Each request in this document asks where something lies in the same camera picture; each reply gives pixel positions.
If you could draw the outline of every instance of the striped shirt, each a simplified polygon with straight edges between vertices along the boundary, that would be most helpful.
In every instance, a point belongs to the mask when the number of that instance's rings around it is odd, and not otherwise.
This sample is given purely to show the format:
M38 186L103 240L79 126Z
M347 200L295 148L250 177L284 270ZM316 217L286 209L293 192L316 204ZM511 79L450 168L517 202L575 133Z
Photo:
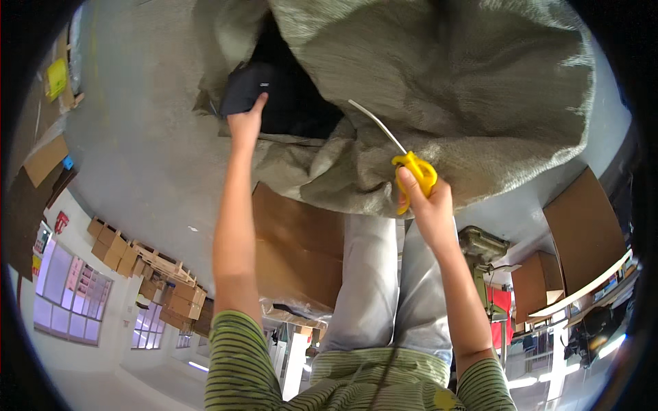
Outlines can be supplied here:
M285 402L254 320L220 312L210 342L206 410L516 410L493 358L467 369L454 395L445 388L449 367L438 357L393 348L325 352L313 361L311 388Z

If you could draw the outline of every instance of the hand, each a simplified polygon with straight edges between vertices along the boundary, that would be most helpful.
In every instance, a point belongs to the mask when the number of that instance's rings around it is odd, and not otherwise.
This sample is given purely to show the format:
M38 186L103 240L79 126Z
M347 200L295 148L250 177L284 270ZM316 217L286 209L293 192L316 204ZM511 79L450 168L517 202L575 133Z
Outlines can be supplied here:
M267 103L267 93L262 93L250 111L226 117L228 128L231 130L233 151L254 150L256 139L261 132L261 116L265 103Z
M418 181L408 168L400 167L398 174L409 195L420 234L434 254L439 256L454 251L455 246L459 248L455 237L450 185L438 177L429 198L425 198ZM402 193L399 202L404 204Z

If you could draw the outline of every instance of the scissor blade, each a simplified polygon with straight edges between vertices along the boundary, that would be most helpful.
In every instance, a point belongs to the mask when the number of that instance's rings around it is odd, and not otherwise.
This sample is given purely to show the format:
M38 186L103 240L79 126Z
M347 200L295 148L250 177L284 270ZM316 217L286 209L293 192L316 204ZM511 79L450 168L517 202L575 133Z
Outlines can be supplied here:
M347 102L348 102L349 104L353 105L354 107L356 107L357 109L359 109L361 112L363 112L363 114L365 114L365 115L367 115L368 117L370 117L371 119L373 119L374 122L375 122L375 124L377 124L377 125L379 126L379 128L382 129L382 131L384 132L384 134L386 134L386 135L388 136L388 138L390 138L391 141L393 141L393 142L394 142L394 143L400 148L400 150L402 151L402 153L407 154L407 150L405 150L405 148L402 147L402 144L400 144L400 142L399 142L399 141L393 136L393 133L392 133L391 131L389 131L389 129L386 128L386 126L384 125L384 123L382 123L382 122L379 120L379 118L377 118L373 113L371 113L371 112L369 112L368 110L366 110L366 108L365 108L364 106L360 105L360 104L357 103L356 101L350 99L350 100L347 100Z

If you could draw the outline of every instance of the light blue jeans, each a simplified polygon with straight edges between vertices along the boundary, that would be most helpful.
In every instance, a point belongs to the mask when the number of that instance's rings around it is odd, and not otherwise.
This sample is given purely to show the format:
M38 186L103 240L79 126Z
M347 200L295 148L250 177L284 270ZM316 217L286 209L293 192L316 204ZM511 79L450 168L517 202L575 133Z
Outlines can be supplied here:
M392 345L436 355L450 365L441 270L413 222L398 280L395 220L352 214L345 217L343 285L320 351Z

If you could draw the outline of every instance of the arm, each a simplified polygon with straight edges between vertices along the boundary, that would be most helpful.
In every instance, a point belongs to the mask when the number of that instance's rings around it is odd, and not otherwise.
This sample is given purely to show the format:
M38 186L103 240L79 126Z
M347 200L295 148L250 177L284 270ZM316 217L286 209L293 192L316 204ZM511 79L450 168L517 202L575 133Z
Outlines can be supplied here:
M261 94L251 111L228 116L231 155L213 242L215 314L225 310L240 311L253 318L261 328L255 272L256 236L251 210L251 157L266 102L267 94Z
M495 356L489 321L455 237L450 186L439 178L429 198L425 198L410 171L402 167L399 176L409 193L420 234L441 267L459 379L471 365Z

